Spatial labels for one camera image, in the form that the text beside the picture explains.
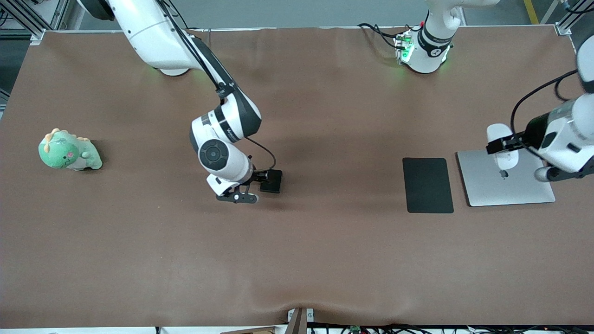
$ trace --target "yellow tape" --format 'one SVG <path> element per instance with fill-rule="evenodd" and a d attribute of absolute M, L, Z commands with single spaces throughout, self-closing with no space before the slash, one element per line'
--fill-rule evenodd
<path fill-rule="evenodd" d="M 526 11 L 528 12 L 528 17 L 530 18 L 530 23 L 538 24 L 538 17 L 536 16 L 536 11 L 534 10 L 534 5 L 532 5 L 532 0 L 524 0 L 524 5 L 526 6 Z"/>

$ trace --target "white robot link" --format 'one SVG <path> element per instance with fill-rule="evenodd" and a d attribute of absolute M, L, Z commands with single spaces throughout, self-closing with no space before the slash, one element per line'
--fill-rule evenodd
<path fill-rule="evenodd" d="M 400 63 L 419 73 L 431 73 L 446 61 L 451 40 L 462 23 L 457 7 L 479 8 L 496 5 L 500 0 L 425 0 L 429 12 L 425 24 L 395 38 Z"/>
<path fill-rule="evenodd" d="M 586 93 L 532 119 L 526 130 L 517 133 L 514 117 L 520 104 L 552 84 L 555 84 L 556 95 L 563 99 L 557 91 L 559 83 L 575 73 L 579 73 Z M 551 165 L 535 171 L 535 178 L 539 181 L 583 178 L 594 173 L 594 36 L 578 50 L 577 70 L 555 78 L 527 94 L 512 112 L 511 129 L 504 124 L 492 124 L 487 128 L 487 139 L 487 153 L 494 155 L 495 163 L 503 170 L 517 164 L 516 150 L 527 149 Z"/>
<path fill-rule="evenodd" d="M 282 172 L 255 170 L 250 157 L 233 144 L 255 134 L 262 121 L 256 105 L 239 88 L 214 53 L 200 40 L 179 28 L 163 0 L 77 0 L 92 16 L 118 21 L 140 58 L 167 75 L 189 69 L 204 71 L 216 88 L 220 105 L 192 122 L 189 139 L 202 166 L 210 173 L 209 186 L 217 199 L 256 203 L 251 182 L 260 191 L 280 192 Z M 246 185 L 242 193 L 240 185 Z"/>

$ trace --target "stuffed dinosaur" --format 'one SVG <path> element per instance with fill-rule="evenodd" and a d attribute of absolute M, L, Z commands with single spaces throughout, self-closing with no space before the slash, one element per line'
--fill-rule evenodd
<path fill-rule="evenodd" d="M 39 156 L 47 166 L 57 169 L 82 171 L 85 167 L 99 169 L 103 165 L 99 152 L 88 138 L 77 138 L 58 128 L 39 143 Z"/>

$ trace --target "circular black joint cap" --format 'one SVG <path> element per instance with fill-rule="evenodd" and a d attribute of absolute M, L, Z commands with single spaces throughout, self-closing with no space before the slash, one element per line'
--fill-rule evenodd
<path fill-rule="evenodd" d="M 229 150 L 227 146 L 218 139 L 207 140 L 199 152 L 200 162 L 214 171 L 219 171 L 227 165 Z"/>

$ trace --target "table surface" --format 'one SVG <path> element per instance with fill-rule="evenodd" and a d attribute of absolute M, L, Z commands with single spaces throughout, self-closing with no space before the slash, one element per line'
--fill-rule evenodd
<path fill-rule="evenodd" d="M 552 204 L 471 208 L 455 159 L 575 68 L 569 38 L 461 28 L 429 75 L 369 30 L 207 41 L 262 112 L 254 138 L 282 193 L 215 200 L 188 141 L 217 104 L 204 73 L 161 75 L 123 34 L 46 33 L 0 125 L 1 327 L 270 324 L 300 305 L 321 322 L 594 323 L 594 177 L 554 184 Z M 557 105 L 540 92 L 518 124 Z M 46 167 L 55 127 L 93 140 L 104 167 Z M 453 214 L 407 212 L 403 157 L 447 159 Z"/>

